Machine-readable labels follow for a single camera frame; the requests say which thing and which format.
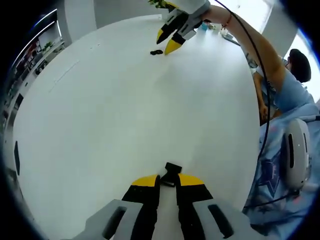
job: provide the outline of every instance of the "dark hair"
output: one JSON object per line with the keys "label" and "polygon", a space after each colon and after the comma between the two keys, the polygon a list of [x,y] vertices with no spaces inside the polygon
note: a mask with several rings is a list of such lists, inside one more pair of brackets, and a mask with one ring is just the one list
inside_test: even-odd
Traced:
{"label": "dark hair", "polygon": [[311,79],[311,68],[307,57],[298,49],[291,49],[289,54],[291,73],[300,83],[306,83]]}

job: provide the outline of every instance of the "bracelet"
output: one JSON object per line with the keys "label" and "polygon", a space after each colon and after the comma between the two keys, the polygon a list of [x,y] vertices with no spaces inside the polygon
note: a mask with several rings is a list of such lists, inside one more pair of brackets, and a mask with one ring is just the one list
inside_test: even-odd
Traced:
{"label": "bracelet", "polygon": [[228,18],[228,21],[226,21],[226,24],[225,25],[222,25],[221,24],[221,29],[226,29],[226,27],[229,25],[230,21],[231,21],[231,18],[232,18],[232,14],[230,13],[230,16]]}

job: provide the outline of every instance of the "blue patterned cloth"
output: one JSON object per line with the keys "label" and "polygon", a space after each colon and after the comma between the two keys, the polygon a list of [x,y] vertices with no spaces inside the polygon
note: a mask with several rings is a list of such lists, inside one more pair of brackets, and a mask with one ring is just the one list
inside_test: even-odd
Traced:
{"label": "blue patterned cloth", "polygon": [[[299,117],[314,116],[319,110],[306,89],[286,69],[281,92],[274,92],[274,104],[283,113],[270,121],[267,143],[258,161],[253,185],[246,205],[257,205],[276,200],[288,194],[281,164],[284,161],[284,132],[288,123]],[[320,184],[320,121],[308,122],[311,143],[311,183]],[[259,149],[265,137],[266,124],[260,127]],[[263,225],[268,236],[287,239],[308,213],[316,193],[301,192],[272,204],[249,208],[244,213],[251,224]]]}

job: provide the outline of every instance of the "white tabletop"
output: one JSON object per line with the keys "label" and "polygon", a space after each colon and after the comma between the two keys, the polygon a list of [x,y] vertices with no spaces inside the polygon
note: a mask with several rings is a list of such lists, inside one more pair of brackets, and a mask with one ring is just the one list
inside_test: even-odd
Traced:
{"label": "white tabletop", "polygon": [[[202,179],[214,198],[244,206],[259,147],[245,55],[201,29],[170,55],[150,55],[167,43],[156,45],[162,25],[143,16],[86,35],[25,96],[13,129],[19,182],[50,239],[76,236],[134,180],[165,173],[166,162]],[[153,239],[183,239],[174,188],[161,189]]]}

